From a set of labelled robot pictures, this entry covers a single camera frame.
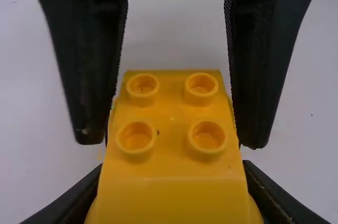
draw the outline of yellow lego brick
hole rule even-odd
[[[222,75],[129,71],[86,223],[263,223]]]

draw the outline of lego brick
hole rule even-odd
[[[87,223],[260,223],[219,71],[128,71],[108,138]]]

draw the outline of black plastic part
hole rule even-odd
[[[100,164],[62,196],[21,224],[83,224],[96,197]]]
[[[127,0],[40,0],[76,140],[99,144],[115,94]]]
[[[269,139],[291,54],[311,0],[225,0],[231,93],[241,144]]]
[[[243,161],[249,193],[265,223],[328,224],[299,203],[250,161]],[[83,224],[97,194],[101,165],[65,194],[21,224]]]
[[[250,161],[243,161],[249,193],[270,223],[328,224],[293,198]]]

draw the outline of white background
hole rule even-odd
[[[120,74],[219,68],[230,91],[223,0],[129,0]],[[242,149],[300,202],[338,223],[338,0],[303,20],[270,142]],[[0,0],[0,222],[37,212],[100,161],[71,131],[48,27],[37,0]]]

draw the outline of lego stud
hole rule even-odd
[[[201,161],[216,160],[226,147],[225,130],[213,121],[203,120],[192,125],[187,139],[192,157]]]
[[[137,121],[123,126],[117,133],[116,144],[126,159],[144,161],[154,148],[156,129],[148,123]]]
[[[207,73],[194,73],[185,81],[184,99],[193,106],[208,106],[218,91],[215,77]]]
[[[155,76],[141,73],[128,80],[126,88],[132,104],[148,107],[156,102],[158,86],[158,79]]]

